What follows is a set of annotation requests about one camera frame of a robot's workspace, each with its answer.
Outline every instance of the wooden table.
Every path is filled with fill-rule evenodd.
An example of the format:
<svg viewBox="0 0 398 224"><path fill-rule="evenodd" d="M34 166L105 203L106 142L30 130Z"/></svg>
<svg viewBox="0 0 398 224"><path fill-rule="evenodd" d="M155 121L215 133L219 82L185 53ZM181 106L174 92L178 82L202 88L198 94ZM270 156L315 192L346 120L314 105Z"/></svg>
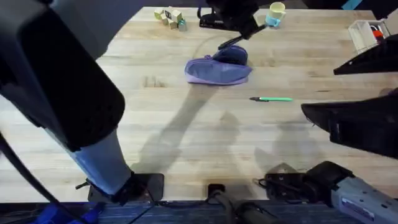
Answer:
<svg viewBox="0 0 398 224"><path fill-rule="evenodd" d="M235 32L201 29L196 9L181 9L188 31L156 21L154 8L138 12L98 60L123 92L126 111L118 135L136 172L165 175L165 199L206 197L210 183L226 184L240 198L266 198L253 183L270 170L305 172L329 160L351 169L381 191L398 197L398 161L329 142L312 127L302 103L363 100L395 88L398 74L334 76L355 55L348 26L373 19L369 11L288 10L278 30L266 29L240 46L254 69L249 82L229 87L189 85L184 66L215 53ZM256 18L264 21L266 10ZM292 97L258 103L251 96ZM0 130L32 173L60 200L85 201L75 190L84 173L44 130L0 99ZM43 202L0 156L0 202Z"/></svg>

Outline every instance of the gray device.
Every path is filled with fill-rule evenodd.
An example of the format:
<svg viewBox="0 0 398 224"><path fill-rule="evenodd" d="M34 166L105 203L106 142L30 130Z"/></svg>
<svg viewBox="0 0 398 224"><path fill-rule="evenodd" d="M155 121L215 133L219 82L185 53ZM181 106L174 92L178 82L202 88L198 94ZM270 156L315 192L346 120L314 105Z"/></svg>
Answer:
<svg viewBox="0 0 398 224"><path fill-rule="evenodd" d="M398 202L358 177L347 177L331 191L334 208L363 223L398 223Z"/></svg>

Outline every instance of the red object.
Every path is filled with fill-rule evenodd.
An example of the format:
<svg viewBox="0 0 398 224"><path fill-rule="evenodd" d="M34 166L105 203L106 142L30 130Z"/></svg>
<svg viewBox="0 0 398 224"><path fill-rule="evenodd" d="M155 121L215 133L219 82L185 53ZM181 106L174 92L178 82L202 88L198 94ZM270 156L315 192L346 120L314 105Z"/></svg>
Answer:
<svg viewBox="0 0 398 224"><path fill-rule="evenodd" d="M383 37L383 33L380 32L379 30L374 30L373 35L375 36L375 38Z"/></svg>

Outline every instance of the yellow cup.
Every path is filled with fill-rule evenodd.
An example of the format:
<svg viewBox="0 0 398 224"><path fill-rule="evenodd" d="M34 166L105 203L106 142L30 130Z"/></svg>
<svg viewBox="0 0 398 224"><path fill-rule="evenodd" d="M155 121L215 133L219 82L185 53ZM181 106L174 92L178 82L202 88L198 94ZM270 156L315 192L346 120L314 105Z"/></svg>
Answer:
<svg viewBox="0 0 398 224"><path fill-rule="evenodd" d="M268 16L271 16L274 19L282 20L286 14L285 9L285 4L281 2L274 2L269 7Z"/></svg>

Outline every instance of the purple cloth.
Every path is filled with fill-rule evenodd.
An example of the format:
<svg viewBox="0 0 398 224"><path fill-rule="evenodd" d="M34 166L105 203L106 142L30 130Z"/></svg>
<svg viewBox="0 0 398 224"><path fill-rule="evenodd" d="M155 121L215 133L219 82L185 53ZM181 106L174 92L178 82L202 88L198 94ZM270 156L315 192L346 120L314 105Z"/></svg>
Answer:
<svg viewBox="0 0 398 224"><path fill-rule="evenodd" d="M236 85L248 81L252 68L246 66L247 52L238 46L220 50L214 56L190 60L185 67L189 83Z"/></svg>

